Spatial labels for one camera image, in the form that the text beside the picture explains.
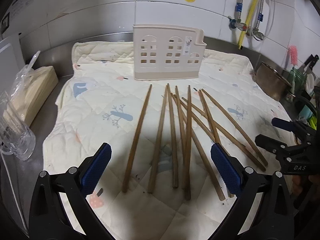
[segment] yellow hose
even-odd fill
[[[247,19],[245,20],[245,24],[247,26],[249,26],[249,24],[251,22],[252,16],[254,14],[254,9],[256,8],[257,2],[258,2],[258,0],[253,0],[253,2],[251,4]],[[242,47],[242,42],[243,42],[244,36],[245,36],[245,31],[242,31],[240,38],[239,38],[239,41],[238,41],[239,49],[241,49],[241,47]]]

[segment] blue tag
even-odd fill
[[[259,15],[258,15],[258,20],[259,20],[260,22],[263,22],[263,14],[262,14],[262,13],[259,13]]]
[[[237,4],[236,4],[236,12],[242,12],[242,3],[237,2]]]

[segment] white quilted fabric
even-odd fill
[[[152,195],[147,193],[159,111],[167,81],[134,80],[132,57],[132,42],[87,42],[74,45],[74,76],[64,85],[56,101],[57,121],[43,144],[44,169],[50,174],[66,172],[69,167],[78,166],[84,158],[94,155],[100,145],[107,142],[112,147],[111,161],[95,192],[87,196],[87,200],[116,239],[208,239],[228,213],[235,197],[228,198],[226,187],[212,163],[227,198],[225,201],[218,199],[193,145],[191,201],[184,200],[181,189],[181,142],[175,104],[180,186],[178,189],[172,188],[171,134],[167,106],[156,188]],[[279,102],[268,97],[252,80],[252,71],[252,65],[246,57],[206,50],[199,78],[170,80],[169,84],[172,90],[177,85],[180,96],[185,98],[187,86],[191,85],[192,102],[199,108],[202,105],[196,90],[204,88],[230,112],[253,141],[256,135],[262,133],[294,145],[291,133],[271,126],[273,117],[290,120],[289,116]],[[121,185],[124,170],[150,83],[153,89],[134,159],[129,190],[123,194]],[[215,121],[255,155],[231,122],[206,99]],[[195,122],[193,129],[210,160],[211,140]],[[223,146],[243,166],[251,166],[261,172],[221,133],[220,138]],[[272,174],[280,169],[274,155],[262,149],[261,152],[269,161],[266,173]],[[82,231],[65,196],[63,202],[72,225]],[[257,197],[242,230],[249,228],[258,205]]]

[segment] wooden chopstick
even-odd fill
[[[242,136],[247,140],[252,149],[257,153],[260,160],[263,162],[265,166],[268,166],[268,161],[259,151],[254,142],[250,139],[250,137],[245,133],[245,131],[240,127],[240,125],[232,118],[232,116],[216,101],[212,96],[210,96],[204,89],[202,89],[203,93],[207,95],[207,97],[214,103],[223,113],[224,115],[233,123],[233,125],[238,129],[238,131],[242,134]]]
[[[171,90],[170,90],[169,83],[167,84],[167,87],[168,87],[168,101],[169,101],[169,113],[170,113],[170,128],[171,128],[172,187],[177,188],[179,186],[177,138],[176,138],[176,128],[174,125],[174,114],[173,114]]]
[[[178,87],[176,86],[176,95],[179,98],[179,91]],[[179,117],[179,127],[180,127],[180,137],[181,137],[181,149],[182,149],[182,159],[183,159],[183,164],[184,164],[184,158],[185,158],[185,151],[186,151],[186,134],[184,130],[184,124],[183,124],[183,116],[182,116],[182,109],[181,109],[181,104],[177,103],[177,109],[178,109],[178,117]],[[191,199],[191,190],[190,190],[190,176],[189,176],[189,182],[188,182],[188,187],[185,189],[185,198],[186,200]]]
[[[183,103],[182,101],[180,102],[181,105],[186,108],[187,105],[185,103]],[[194,109],[196,109],[203,117],[205,117],[207,119],[207,115],[205,114],[205,112],[203,112],[201,109],[199,109],[198,107],[196,107],[195,105],[192,104],[192,107]],[[197,124],[205,131],[205,133],[210,137],[209,134],[210,131],[209,129],[204,125],[203,122],[201,122],[201,120],[195,115],[192,115],[192,118],[197,122]],[[223,135],[225,137],[227,137],[233,144],[235,144],[245,155],[248,156],[248,158],[255,164],[257,165],[257,167],[262,170],[262,171],[266,171],[266,168],[263,166],[263,164],[261,162],[259,162],[259,160],[251,153],[248,151],[248,149],[242,144],[240,143],[236,138],[234,138],[226,129],[224,129],[221,125],[219,125],[217,122],[215,122],[215,126],[218,128],[218,130],[220,130]]]
[[[207,120],[208,120],[208,123],[209,123],[209,127],[211,129],[211,132],[213,133],[214,135],[214,138],[216,139],[216,142],[219,143],[220,145],[222,145],[221,143],[221,140],[220,140],[220,137],[218,135],[218,131],[217,131],[217,128],[214,124],[214,121],[213,121],[213,118],[212,118],[212,115],[211,115],[211,112],[210,112],[210,109],[208,107],[208,104],[207,102],[205,101],[204,99],[204,96],[202,94],[202,91],[199,90],[199,96],[200,96],[200,99],[201,99],[201,102],[202,102],[202,106],[204,108],[204,111],[205,113],[207,114]]]
[[[162,101],[162,108],[158,126],[158,133],[155,143],[155,149],[153,152],[153,159],[152,159],[152,166],[148,184],[148,193],[153,193],[156,184],[156,176],[158,172],[158,162],[159,162],[159,155],[160,155],[160,147],[161,147],[161,138],[162,138],[162,131],[163,131],[163,124],[164,124],[164,113],[165,113],[165,106],[167,104],[167,96],[168,96],[168,86],[165,87],[164,90],[164,97]]]
[[[176,99],[174,96],[172,96],[172,98],[173,98],[173,100],[175,101],[175,103],[177,104],[177,99]],[[183,116],[184,122],[187,123],[187,117],[186,117],[186,115],[185,115],[183,112],[182,112],[182,116]],[[202,159],[202,161],[203,161],[203,163],[204,163],[204,166],[205,166],[205,168],[206,168],[206,170],[207,170],[207,172],[208,172],[208,174],[209,174],[209,177],[210,177],[210,179],[211,179],[211,182],[212,182],[214,188],[216,189],[216,192],[217,192],[217,194],[218,194],[219,199],[220,199],[221,201],[225,200],[226,197],[225,197],[224,194],[223,194],[223,191],[222,191],[222,189],[221,189],[221,187],[220,187],[220,184],[219,184],[219,182],[218,182],[218,180],[217,180],[217,177],[216,177],[216,175],[214,174],[214,171],[213,171],[213,169],[212,169],[212,166],[210,165],[210,162],[209,162],[209,160],[208,160],[208,157],[207,157],[207,155],[205,154],[205,152],[204,152],[204,150],[203,150],[203,148],[202,148],[202,146],[201,146],[201,144],[200,144],[200,142],[199,142],[199,139],[197,138],[197,136],[196,136],[196,134],[195,134],[195,132],[194,132],[193,129],[191,129],[191,136],[192,136],[192,139],[193,139],[193,141],[194,141],[194,143],[195,143],[195,145],[196,145],[196,147],[197,147],[197,149],[198,149],[198,151],[199,151],[200,157],[201,157],[201,159]]]
[[[188,179],[190,173],[190,158],[191,158],[191,129],[192,129],[192,119],[191,119],[191,88],[188,86],[188,107],[187,107],[187,128],[186,128],[186,151],[183,166],[183,184],[182,188],[188,187]]]
[[[128,164],[127,164],[127,168],[126,168],[125,173],[124,173],[124,180],[123,180],[123,183],[122,183],[122,191],[124,193],[127,192],[127,190],[128,190],[128,184],[129,184],[129,180],[130,180],[133,160],[134,160],[134,156],[135,156],[136,150],[137,150],[137,145],[138,145],[139,136],[140,136],[140,133],[141,133],[143,119],[144,119],[144,116],[146,115],[146,110],[147,110],[147,106],[148,106],[148,103],[149,103],[151,89],[152,89],[152,85],[150,85],[148,93],[147,93],[146,98],[144,100],[143,107],[142,107],[141,114],[140,114],[140,118],[139,118],[139,121],[138,121],[138,124],[137,124],[137,128],[136,128],[136,132],[135,132],[134,137],[133,137],[133,142],[132,142],[130,153],[129,153]]]

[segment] metal screw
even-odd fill
[[[76,167],[71,167],[71,168],[68,170],[68,172],[69,172],[70,174],[74,174],[74,173],[77,172],[77,168],[76,168]]]
[[[47,172],[46,172],[46,171],[41,171],[41,172],[39,173],[39,176],[40,176],[41,178],[43,178],[45,175],[47,175]]]
[[[282,173],[279,172],[279,171],[276,171],[276,176],[279,177],[279,178],[281,178],[281,177],[282,177]]]
[[[251,167],[246,167],[246,168],[245,168],[245,172],[251,174],[251,173],[253,173],[253,168],[251,168]]]

